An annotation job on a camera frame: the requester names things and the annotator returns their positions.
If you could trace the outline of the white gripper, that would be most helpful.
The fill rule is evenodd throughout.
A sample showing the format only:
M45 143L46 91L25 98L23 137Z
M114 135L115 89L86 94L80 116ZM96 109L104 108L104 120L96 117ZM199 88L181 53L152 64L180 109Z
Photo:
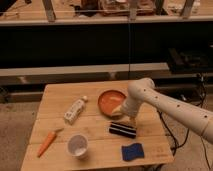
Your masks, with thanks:
M119 116L124 113L125 115L129 116L129 121L131 126L136 126L136 119L134 117L137 116L140 109L140 102L126 98L122 105L117 106L115 109L112 110L112 116Z

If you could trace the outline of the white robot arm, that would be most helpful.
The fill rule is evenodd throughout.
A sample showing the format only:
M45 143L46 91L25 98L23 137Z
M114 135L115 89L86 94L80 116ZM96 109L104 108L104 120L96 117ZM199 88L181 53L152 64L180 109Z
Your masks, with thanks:
M112 110L113 114L136 118L140 106L146 102L213 144L213 112L157 92L151 78L131 81L127 91L127 98Z

